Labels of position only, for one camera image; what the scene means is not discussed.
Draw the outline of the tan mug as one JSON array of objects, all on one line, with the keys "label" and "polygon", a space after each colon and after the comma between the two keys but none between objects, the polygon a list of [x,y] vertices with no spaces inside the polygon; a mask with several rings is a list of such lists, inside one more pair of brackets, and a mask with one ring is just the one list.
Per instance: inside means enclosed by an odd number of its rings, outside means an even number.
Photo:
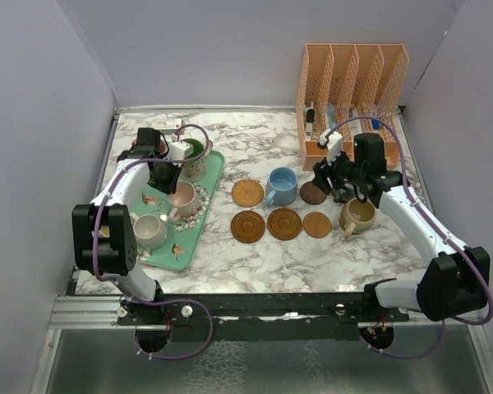
[{"label": "tan mug", "polygon": [[369,200],[363,203],[356,198],[350,199],[342,207],[339,215],[339,225],[345,238],[369,230],[375,220],[376,208],[373,203]]}]

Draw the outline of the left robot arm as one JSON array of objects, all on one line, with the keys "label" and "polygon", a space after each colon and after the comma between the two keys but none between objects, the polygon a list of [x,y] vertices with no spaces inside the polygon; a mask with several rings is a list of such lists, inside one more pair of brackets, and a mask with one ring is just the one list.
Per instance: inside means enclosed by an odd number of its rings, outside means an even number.
[{"label": "left robot arm", "polygon": [[136,143],[117,157],[116,171],[99,195],[71,212],[76,266],[138,303],[136,313],[149,324],[163,318],[164,296],[159,283],[136,264],[130,207],[147,184],[166,195],[177,190],[182,160],[173,159],[172,151],[163,133],[140,128]]}]

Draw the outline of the woven rattan coaster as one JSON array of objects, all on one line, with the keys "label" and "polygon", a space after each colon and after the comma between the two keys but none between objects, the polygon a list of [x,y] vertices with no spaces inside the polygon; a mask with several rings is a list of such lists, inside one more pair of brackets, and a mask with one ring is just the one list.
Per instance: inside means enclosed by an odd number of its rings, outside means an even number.
[{"label": "woven rattan coaster", "polygon": [[260,182],[244,179],[236,182],[232,188],[233,201],[241,207],[254,207],[264,198],[264,189]]}]

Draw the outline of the dark walnut coaster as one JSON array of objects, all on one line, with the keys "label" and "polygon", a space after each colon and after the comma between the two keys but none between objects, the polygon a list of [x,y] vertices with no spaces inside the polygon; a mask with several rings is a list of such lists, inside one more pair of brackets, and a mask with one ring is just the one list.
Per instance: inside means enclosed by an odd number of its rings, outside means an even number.
[{"label": "dark walnut coaster", "polygon": [[305,182],[300,188],[300,196],[311,205],[322,204],[326,199],[326,194],[311,181]]}]

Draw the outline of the brown ringed wooden coaster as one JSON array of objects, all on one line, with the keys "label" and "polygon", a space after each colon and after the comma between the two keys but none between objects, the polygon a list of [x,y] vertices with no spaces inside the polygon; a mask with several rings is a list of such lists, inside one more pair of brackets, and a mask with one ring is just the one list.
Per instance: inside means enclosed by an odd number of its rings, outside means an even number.
[{"label": "brown ringed wooden coaster", "polygon": [[243,210],[233,217],[231,233],[242,243],[257,242],[265,233],[265,220],[252,210]]}]

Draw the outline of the yellow mug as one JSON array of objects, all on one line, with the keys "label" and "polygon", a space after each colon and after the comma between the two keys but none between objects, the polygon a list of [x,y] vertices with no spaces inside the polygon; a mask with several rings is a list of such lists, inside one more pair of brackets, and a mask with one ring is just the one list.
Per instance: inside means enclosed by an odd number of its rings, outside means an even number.
[{"label": "yellow mug", "polygon": [[100,234],[102,237],[109,238],[109,237],[110,237],[109,227],[108,227],[108,226],[102,226],[102,227],[99,229],[99,234]]}]

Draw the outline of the pink mug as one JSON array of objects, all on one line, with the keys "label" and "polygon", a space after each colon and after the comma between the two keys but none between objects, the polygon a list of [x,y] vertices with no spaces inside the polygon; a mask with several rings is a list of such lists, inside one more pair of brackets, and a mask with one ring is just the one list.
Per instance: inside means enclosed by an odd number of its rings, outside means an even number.
[{"label": "pink mug", "polygon": [[170,222],[177,222],[197,212],[198,202],[196,188],[189,182],[179,181],[176,191],[168,196],[172,209],[168,214]]}]

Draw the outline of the blue mug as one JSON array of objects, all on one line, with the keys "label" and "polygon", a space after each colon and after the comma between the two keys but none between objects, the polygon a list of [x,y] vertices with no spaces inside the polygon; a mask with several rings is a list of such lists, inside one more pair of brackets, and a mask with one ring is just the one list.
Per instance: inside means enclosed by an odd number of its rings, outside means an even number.
[{"label": "blue mug", "polygon": [[288,206],[297,198],[297,174],[290,168],[275,168],[265,188],[265,205]]}]

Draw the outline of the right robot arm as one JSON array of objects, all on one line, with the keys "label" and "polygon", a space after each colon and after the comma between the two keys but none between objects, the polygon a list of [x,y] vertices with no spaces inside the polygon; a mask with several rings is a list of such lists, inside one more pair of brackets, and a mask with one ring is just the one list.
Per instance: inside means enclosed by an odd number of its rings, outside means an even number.
[{"label": "right robot arm", "polygon": [[489,289],[490,255],[482,247],[470,247],[448,231],[415,196],[404,171],[390,171],[385,143],[376,133],[354,140],[354,156],[343,149],[343,137],[325,130],[318,146],[326,156],[313,167],[313,184],[329,193],[335,187],[352,186],[359,204],[371,203],[391,218],[412,242],[426,263],[418,279],[386,279],[365,287],[362,314],[379,321],[391,308],[423,313],[432,321],[454,318],[463,322],[466,313],[487,308],[493,315]]}]

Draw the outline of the grey mug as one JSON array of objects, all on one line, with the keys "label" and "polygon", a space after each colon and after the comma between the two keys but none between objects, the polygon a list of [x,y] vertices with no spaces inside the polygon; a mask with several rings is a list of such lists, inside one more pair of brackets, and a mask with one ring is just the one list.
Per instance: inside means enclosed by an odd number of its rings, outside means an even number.
[{"label": "grey mug", "polygon": [[345,189],[333,190],[332,196],[334,202],[338,204],[346,204],[348,201],[350,201],[355,197],[352,190],[345,190]]}]

